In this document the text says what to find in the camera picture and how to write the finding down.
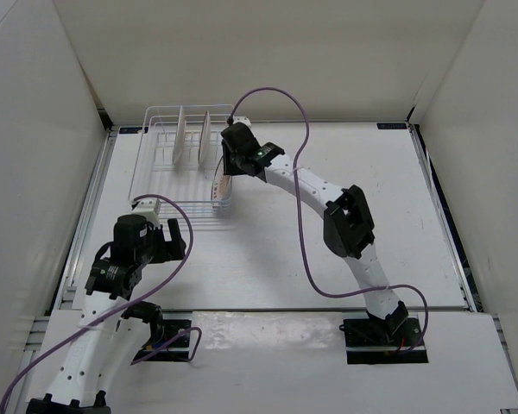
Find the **white plate orange sun pattern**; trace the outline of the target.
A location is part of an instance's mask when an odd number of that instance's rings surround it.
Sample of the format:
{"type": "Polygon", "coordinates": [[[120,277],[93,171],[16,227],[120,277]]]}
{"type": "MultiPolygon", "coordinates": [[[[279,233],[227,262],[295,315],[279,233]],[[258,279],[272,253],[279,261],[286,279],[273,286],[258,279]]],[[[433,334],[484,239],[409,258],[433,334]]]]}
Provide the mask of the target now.
{"type": "Polygon", "coordinates": [[[232,177],[224,173],[224,157],[217,163],[212,179],[211,201],[227,202],[231,198],[232,177]]]}

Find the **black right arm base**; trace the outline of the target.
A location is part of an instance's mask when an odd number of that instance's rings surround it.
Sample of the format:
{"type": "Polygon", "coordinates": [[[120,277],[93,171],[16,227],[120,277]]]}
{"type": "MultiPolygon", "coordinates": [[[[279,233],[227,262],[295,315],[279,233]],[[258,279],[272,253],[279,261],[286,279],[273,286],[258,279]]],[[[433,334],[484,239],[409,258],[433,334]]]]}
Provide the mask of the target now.
{"type": "Polygon", "coordinates": [[[339,330],[344,334],[348,365],[428,363],[417,317],[410,317],[392,336],[368,318],[344,319],[339,330]]]}

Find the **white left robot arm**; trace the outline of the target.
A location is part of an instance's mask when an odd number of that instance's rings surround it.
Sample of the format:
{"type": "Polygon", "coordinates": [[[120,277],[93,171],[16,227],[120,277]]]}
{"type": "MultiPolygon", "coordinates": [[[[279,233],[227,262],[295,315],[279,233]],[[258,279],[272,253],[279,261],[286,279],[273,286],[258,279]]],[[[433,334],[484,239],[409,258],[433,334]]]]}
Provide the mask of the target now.
{"type": "Polygon", "coordinates": [[[123,368],[139,349],[164,333],[161,308],[135,301],[133,291],[147,265],[186,260],[186,242],[175,218],[162,226],[151,213],[120,216],[113,239],[95,254],[85,284],[81,335],[41,398],[28,402],[29,413],[109,413],[108,395],[123,368]]]}

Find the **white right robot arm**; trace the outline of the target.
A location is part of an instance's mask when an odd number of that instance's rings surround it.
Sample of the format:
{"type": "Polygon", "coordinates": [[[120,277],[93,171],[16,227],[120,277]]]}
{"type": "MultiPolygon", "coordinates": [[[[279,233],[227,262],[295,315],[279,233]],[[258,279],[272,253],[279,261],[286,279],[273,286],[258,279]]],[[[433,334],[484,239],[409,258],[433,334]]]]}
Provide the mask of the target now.
{"type": "Polygon", "coordinates": [[[383,345],[394,342],[401,335],[408,312],[389,286],[378,260],[374,221],[363,190],[356,185],[349,188],[334,185],[298,167],[281,147],[272,142],[260,145],[243,122],[230,119],[221,136],[226,175],[255,177],[295,196],[301,257],[312,288],[325,298],[353,296],[353,293],[322,292],[315,284],[306,257],[304,204],[322,219],[327,248],[344,261],[355,277],[359,290],[354,295],[364,296],[371,336],[383,345]]]}

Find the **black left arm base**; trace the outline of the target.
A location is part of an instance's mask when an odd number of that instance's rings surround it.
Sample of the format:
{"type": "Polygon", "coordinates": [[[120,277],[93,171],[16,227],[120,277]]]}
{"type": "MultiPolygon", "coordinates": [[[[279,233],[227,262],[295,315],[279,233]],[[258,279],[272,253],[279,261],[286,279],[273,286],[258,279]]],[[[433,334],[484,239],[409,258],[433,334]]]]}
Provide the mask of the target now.
{"type": "MultiPolygon", "coordinates": [[[[167,319],[162,322],[162,337],[157,337],[151,344],[145,345],[141,348],[134,361],[139,360],[155,349],[159,348],[164,342],[170,340],[173,336],[179,334],[185,329],[192,327],[190,319],[167,319]]],[[[158,354],[152,356],[147,362],[184,362],[189,359],[189,347],[190,347],[190,333],[184,334],[182,337],[177,339],[173,344],[163,349],[158,354]]]]}

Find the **white plate middle in rack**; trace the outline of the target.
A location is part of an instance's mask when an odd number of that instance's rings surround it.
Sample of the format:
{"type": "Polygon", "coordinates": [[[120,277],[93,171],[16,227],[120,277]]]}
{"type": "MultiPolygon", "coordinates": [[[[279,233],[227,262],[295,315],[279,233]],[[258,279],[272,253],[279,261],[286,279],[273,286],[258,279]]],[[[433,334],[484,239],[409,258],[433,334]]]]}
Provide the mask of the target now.
{"type": "Polygon", "coordinates": [[[198,162],[202,167],[207,157],[209,142],[211,138],[211,113],[207,111],[202,122],[202,129],[199,136],[198,162]]]}

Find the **white plate in rack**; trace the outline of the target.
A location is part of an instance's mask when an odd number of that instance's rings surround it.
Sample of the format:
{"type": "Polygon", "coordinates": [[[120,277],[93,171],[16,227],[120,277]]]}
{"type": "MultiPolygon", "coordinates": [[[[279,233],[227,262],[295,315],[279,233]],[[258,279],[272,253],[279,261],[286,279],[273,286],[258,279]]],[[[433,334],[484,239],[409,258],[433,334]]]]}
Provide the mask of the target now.
{"type": "Polygon", "coordinates": [[[202,129],[199,136],[198,162],[202,167],[207,157],[209,142],[211,138],[211,113],[207,111],[202,122],[202,129]]]}
{"type": "Polygon", "coordinates": [[[183,153],[184,141],[186,136],[186,112],[185,107],[180,106],[177,128],[174,137],[172,165],[175,166],[183,153]]]}

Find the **white plate left in rack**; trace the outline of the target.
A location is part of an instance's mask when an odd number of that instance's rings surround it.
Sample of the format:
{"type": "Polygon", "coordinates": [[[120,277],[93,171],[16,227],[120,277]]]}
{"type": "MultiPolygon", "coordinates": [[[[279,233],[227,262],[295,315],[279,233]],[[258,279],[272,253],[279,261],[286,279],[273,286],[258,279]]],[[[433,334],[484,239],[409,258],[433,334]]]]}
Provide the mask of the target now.
{"type": "Polygon", "coordinates": [[[186,112],[185,107],[180,106],[177,128],[174,137],[172,165],[175,166],[183,153],[184,141],[186,136],[186,112]]]}

